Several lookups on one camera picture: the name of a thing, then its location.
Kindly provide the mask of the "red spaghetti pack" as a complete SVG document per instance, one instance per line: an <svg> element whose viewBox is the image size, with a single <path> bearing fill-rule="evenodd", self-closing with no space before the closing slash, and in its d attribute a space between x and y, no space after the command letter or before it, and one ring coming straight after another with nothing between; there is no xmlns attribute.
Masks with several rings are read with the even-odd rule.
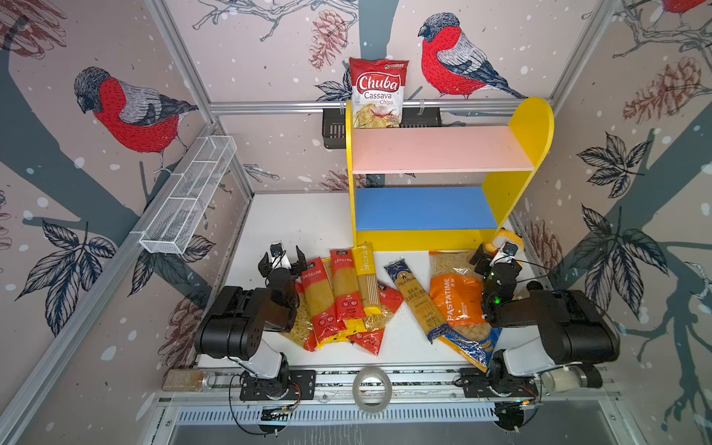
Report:
<svg viewBox="0 0 712 445"><path fill-rule="evenodd" d="M356 320L366 317L360 294L358 276L350 250L331 250L332 285L336 297L339 320Z"/></svg>
<svg viewBox="0 0 712 445"><path fill-rule="evenodd" d="M321 258L308 261L301 274L305 300L313 332L318 345L328 343L347 329L346 323L337 316L336 297Z"/></svg>

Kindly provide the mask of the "yellow spaghetti pack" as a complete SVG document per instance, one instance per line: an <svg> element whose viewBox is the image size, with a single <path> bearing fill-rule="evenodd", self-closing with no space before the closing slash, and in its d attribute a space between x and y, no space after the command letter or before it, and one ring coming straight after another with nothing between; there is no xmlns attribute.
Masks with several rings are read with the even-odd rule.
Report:
<svg viewBox="0 0 712 445"><path fill-rule="evenodd" d="M365 314L367 316L381 315L382 310L372 244L365 243L354 247L352 256Z"/></svg>

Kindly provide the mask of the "blue gold spaghetti pack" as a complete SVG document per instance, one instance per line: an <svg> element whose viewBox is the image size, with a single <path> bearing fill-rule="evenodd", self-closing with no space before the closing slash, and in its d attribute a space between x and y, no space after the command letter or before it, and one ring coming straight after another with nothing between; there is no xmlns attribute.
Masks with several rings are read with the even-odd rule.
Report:
<svg viewBox="0 0 712 445"><path fill-rule="evenodd" d="M428 341L432 343L441 337L447 331L447 321L406 261L393 261L385 266L385 270L407 302Z"/></svg>

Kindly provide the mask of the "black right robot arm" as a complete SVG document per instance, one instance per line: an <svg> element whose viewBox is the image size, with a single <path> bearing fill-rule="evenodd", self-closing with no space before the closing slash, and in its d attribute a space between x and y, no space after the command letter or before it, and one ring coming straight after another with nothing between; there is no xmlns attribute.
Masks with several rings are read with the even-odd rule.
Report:
<svg viewBox="0 0 712 445"><path fill-rule="evenodd" d="M514 378L539 376L547 389L600 389L596 368L619 357L620 339L594 302L574 290L547 290L530 280L523 298L515 297L522 270L515 248L495 252L481 245L469 263L483 278L481 308L493 328L535 326L539 337L514 348L498 350L489 361L487 377L498 389Z"/></svg>

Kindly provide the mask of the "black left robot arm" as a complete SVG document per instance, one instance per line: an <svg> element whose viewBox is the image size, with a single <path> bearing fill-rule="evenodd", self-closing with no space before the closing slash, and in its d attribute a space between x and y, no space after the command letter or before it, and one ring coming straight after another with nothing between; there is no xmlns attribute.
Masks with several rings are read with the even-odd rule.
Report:
<svg viewBox="0 0 712 445"><path fill-rule="evenodd" d="M289 388L289 364L263 340L263 333L289 333L295 326L300 309L296 283L307 266L301 250L293 265L284 266L285 257L285 250L277 253L274 245L265 253L258 263L262 287L223 287L202 316L194 341L197 353L237 363L246 383L278 394Z"/></svg>

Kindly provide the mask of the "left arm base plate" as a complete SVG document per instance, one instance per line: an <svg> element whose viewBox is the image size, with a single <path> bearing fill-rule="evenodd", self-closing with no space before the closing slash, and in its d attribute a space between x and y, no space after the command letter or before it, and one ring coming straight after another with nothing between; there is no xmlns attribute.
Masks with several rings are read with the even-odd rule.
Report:
<svg viewBox="0 0 712 445"><path fill-rule="evenodd" d="M248 372L241 375L241 402L311 401L316 384L315 370L290 370L274 379L256 378Z"/></svg>

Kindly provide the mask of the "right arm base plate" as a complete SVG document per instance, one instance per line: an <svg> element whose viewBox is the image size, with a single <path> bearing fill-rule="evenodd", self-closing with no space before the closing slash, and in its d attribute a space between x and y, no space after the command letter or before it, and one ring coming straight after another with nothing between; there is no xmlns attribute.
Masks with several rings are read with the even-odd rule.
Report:
<svg viewBox="0 0 712 445"><path fill-rule="evenodd" d="M469 399L537 399L540 396L533 378L510 376L506 372L501 376L486 375L474 367L461 368L458 378L452 383L462 389L465 398Z"/></svg>

